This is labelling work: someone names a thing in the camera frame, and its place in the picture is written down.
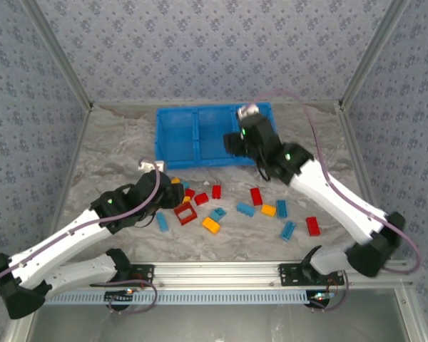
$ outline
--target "patterned wallpaper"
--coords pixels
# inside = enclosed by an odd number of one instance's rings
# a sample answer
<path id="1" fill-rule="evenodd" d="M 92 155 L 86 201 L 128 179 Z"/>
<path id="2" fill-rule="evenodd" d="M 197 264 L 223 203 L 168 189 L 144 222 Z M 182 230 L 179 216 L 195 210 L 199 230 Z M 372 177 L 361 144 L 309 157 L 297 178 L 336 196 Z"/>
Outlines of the patterned wallpaper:
<path id="1" fill-rule="evenodd" d="M 404 213 L 422 250 L 428 315 L 428 0 L 411 1 L 349 112 L 379 203 Z"/>
<path id="2" fill-rule="evenodd" d="M 92 101 L 343 93 L 389 0 L 39 0 Z"/>
<path id="3" fill-rule="evenodd" d="M 19 0 L 0 0 L 0 252 L 47 233 L 83 117 Z M 0 299 L 0 340 L 7 318 Z"/>

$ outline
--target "blue plastic tray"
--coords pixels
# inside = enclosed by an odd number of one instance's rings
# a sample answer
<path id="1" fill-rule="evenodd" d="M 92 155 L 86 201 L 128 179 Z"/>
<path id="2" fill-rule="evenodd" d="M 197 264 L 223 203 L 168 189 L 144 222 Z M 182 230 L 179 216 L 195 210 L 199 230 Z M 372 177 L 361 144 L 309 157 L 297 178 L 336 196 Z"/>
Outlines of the blue plastic tray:
<path id="1" fill-rule="evenodd" d="M 239 132 L 236 111 L 241 104 L 160 108 L 156 117 L 156 160 L 168 169 L 254 165 L 249 158 L 229 155 L 223 135 Z M 271 104 L 258 103 L 260 113 L 276 130 Z"/>

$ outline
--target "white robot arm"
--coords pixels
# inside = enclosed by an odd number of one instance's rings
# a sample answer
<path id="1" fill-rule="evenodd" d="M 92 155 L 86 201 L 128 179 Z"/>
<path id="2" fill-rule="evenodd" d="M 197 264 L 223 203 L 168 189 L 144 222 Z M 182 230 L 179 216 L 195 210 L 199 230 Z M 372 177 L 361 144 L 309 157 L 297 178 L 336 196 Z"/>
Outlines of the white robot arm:
<path id="1" fill-rule="evenodd" d="M 162 162 L 157 166 L 159 170 L 163 169 Z M 95 283 L 130 279 L 131 264 L 120 249 L 110 249 L 92 260 L 62 264 L 122 228 L 152 217 L 158 209 L 170 209 L 182 203 L 184 189 L 181 184 L 172 184 L 170 178 L 160 172 L 157 189 L 156 171 L 150 170 L 147 163 L 142 164 L 142 169 L 149 172 L 136 185 L 104 192 L 72 223 L 39 244 L 13 256 L 0 253 L 0 296 L 11 319 L 27 316 L 39 309 L 45 300 L 61 292 Z M 157 191 L 149 200 L 154 190 Z M 129 216 L 108 220 L 145 202 L 143 209 Z"/>
<path id="2" fill-rule="evenodd" d="M 254 104 L 237 112 L 240 131 L 224 135 L 225 149 L 234 155 L 253 159 L 262 177 L 281 182 L 307 195 L 331 214 L 353 237 L 353 243 L 331 247 L 315 247 L 302 261 L 309 279 L 353 267 L 359 273 L 373 277 L 399 245 L 399 236 L 376 219 L 390 223 L 398 230 L 404 227 L 404 217 L 387 214 L 359 198 L 331 175 L 324 175 L 321 164 L 297 143 L 282 143 L 274 128 Z M 346 198 L 333 190 L 338 189 Z M 363 208 L 370 216 L 353 205 Z"/>

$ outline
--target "floor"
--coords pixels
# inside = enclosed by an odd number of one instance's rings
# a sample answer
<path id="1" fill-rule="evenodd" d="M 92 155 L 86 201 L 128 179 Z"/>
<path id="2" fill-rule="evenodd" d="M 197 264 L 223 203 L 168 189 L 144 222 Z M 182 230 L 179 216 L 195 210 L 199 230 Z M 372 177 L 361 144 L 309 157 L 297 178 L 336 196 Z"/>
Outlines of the floor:
<path id="1" fill-rule="evenodd" d="M 76 174 L 61 225 L 79 215 L 101 193 L 137 182 L 140 157 L 153 157 L 155 113 L 158 105 L 95 105 L 86 128 Z M 282 141 L 296 141 L 315 153 L 315 143 L 302 108 L 294 103 L 273 104 L 275 122 Z M 334 177 L 359 193 L 350 156 L 332 104 L 310 107 L 320 129 L 322 151 Z M 216 167 L 170 170 L 171 177 L 189 181 L 196 192 L 210 193 L 213 184 L 223 188 L 222 199 L 195 207 L 198 218 L 181 226 L 172 210 L 163 211 L 169 232 L 156 222 L 146 228 L 123 229 L 110 239 L 89 247 L 75 260 L 98 256 L 110 248 L 122 248 L 131 261 L 242 261 L 301 259 L 311 248 L 330 244 L 349 235 L 311 199 L 278 181 L 265 182 L 253 167 Z M 253 218 L 236 211 L 238 202 L 250 203 L 249 189 L 259 187 L 265 203 L 287 200 L 289 220 L 297 228 L 289 242 L 279 238 L 285 221 L 261 213 Z M 212 209 L 223 207 L 227 215 L 216 235 L 201 226 Z M 320 237 L 309 237 L 305 218 L 316 216 Z"/>

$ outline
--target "lego brick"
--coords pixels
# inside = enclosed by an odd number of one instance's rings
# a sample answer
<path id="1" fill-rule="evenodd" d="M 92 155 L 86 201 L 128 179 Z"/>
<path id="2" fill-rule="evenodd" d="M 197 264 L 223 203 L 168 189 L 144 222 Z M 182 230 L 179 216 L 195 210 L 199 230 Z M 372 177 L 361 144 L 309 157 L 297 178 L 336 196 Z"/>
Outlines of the lego brick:
<path id="1" fill-rule="evenodd" d="M 176 207 L 174 213 L 178 217 L 181 226 L 197 218 L 197 213 L 190 202 L 182 203 L 179 207 Z"/>
<path id="2" fill-rule="evenodd" d="M 213 185 L 213 199 L 220 200 L 222 194 L 222 187 L 220 185 Z"/>
<path id="3" fill-rule="evenodd" d="M 295 226 L 296 226 L 295 223 L 293 223 L 291 221 L 287 222 L 285 224 L 284 229 L 282 230 L 282 233 L 280 233 L 280 238 L 284 239 L 285 241 L 290 240 L 290 238 L 293 234 L 293 231 L 295 230 Z"/>
<path id="4" fill-rule="evenodd" d="M 195 196 L 195 191 L 192 189 L 185 189 L 185 196 L 189 196 L 190 199 L 193 199 L 193 196 Z"/>
<path id="5" fill-rule="evenodd" d="M 160 231 L 165 233 L 168 231 L 168 224 L 166 223 L 166 219 L 161 212 L 156 213 L 156 219 L 158 226 L 160 227 Z"/>
<path id="6" fill-rule="evenodd" d="M 210 217 L 206 217 L 201 224 L 213 234 L 219 232 L 220 225 Z"/>
<path id="7" fill-rule="evenodd" d="M 221 219 L 227 214 L 227 212 L 223 208 L 217 208 L 214 209 L 214 211 L 217 213 L 217 215 L 220 216 Z"/>
<path id="8" fill-rule="evenodd" d="M 209 217 L 214 221 L 219 222 L 226 214 L 227 212 L 223 208 L 217 208 L 210 213 Z"/>
<path id="9" fill-rule="evenodd" d="M 276 215 L 276 207 L 273 207 L 272 205 L 264 204 L 262 206 L 262 214 L 274 217 L 274 215 Z"/>
<path id="10" fill-rule="evenodd" d="M 287 218 L 287 202 L 285 199 L 279 199 L 276 201 L 277 208 L 277 218 L 286 219 Z"/>
<path id="11" fill-rule="evenodd" d="M 209 198 L 206 192 L 196 195 L 193 199 L 195 200 L 195 203 L 197 205 L 202 205 L 203 203 L 206 203 L 207 201 L 209 201 Z"/>
<path id="12" fill-rule="evenodd" d="M 255 214 L 255 208 L 244 203 L 238 203 L 238 205 L 236 206 L 236 210 L 250 217 L 254 216 Z"/>
<path id="13" fill-rule="evenodd" d="M 250 189 L 250 196 L 252 196 L 252 203 L 254 205 L 263 204 L 262 195 L 260 194 L 260 189 L 258 189 L 257 187 Z"/>
<path id="14" fill-rule="evenodd" d="M 307 217 L 306 224 L 311 237 L 318 237 L 320 235 L 319 224 L 317 223 L 316 217 Z"/>

